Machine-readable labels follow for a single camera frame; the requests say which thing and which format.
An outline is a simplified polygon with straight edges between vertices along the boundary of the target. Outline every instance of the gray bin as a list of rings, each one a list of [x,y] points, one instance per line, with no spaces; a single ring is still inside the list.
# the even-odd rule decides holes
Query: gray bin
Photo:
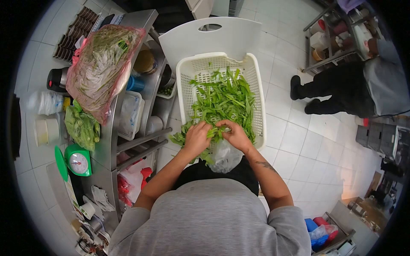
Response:
[[[382,133],[383,133],[383,125],[380,123],[371,123],[370,131],[369,131],[369,139],[367,141],[367,147],[375,150],[380,151],[380,145],[382,141]]]
[[[370,127],[367,126],[358,126],[358,131],[356,133],[356,142],[362,145],[363,147],[367,147],[367,141],[369,140],[369,132]]]
[[[386,156],[393,156],[394,139],[396,136],[395,125],[383,125],[383,132],[380,144],[380,152]]]

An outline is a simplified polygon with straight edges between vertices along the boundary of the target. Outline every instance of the blue cup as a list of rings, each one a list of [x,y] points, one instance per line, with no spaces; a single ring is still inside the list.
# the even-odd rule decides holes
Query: blue cup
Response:
[[[133,77],[130,76],[130,79],[128,80],[127,83],[127,91],[134,91],[134,92],[140,92],[145,88],[144,81],[142,81],[138,77]]]

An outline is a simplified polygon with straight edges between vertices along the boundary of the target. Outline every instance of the scale dial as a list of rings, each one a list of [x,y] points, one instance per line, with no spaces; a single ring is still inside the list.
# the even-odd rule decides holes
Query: scale dial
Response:
[[[89,163],[83,154],[74,153],[70,156],[68,164],[75,173],[83,174],[88,170]]]

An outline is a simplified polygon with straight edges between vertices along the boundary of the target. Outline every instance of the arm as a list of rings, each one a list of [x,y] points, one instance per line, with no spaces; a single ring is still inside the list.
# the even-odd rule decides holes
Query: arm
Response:
[[[400,63],[399,55],[396,48],[391,41],[385,41],[381,39],[371,38],[368,41],[369,53],[372,55],[380,55],[386,61],[394,64]]]
[[[268,161],[255,149],[242,127],[229,120],[222,120],[216,124],[216,126],[222,125],[231,129],[228,133],[222,133],[224,139],[229,141],[235,148],[241,150],[248,159],[260,183],[269,209],[273,210],[288,205],[293,206],[293,199],[285,182]]]
[[[185,166],[209,147],[211,138],[207,138],[207,133],[211,128],[212,125],[205,121],[189,128],[185,147],[145,185],[133,207],[142,207],[150,211],[154,202],[171,190]]]

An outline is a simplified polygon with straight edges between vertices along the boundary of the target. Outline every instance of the black shoe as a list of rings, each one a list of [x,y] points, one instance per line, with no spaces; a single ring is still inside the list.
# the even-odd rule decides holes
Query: black shoe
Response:
[[[307,114],[307,115],[314,114],[314,110],[312,109],[312,107],[313,107],[312,105],[317,104],[317,103],[320,103],[319,99],[313,99],[310,102],[308,102],[306,107],[305,107],[305,114]]]
[[[298,93],[298,87],[301,86],[301,78],[298,75],[292,76],[290,79],[290,98],[292,100],[301,99]]]

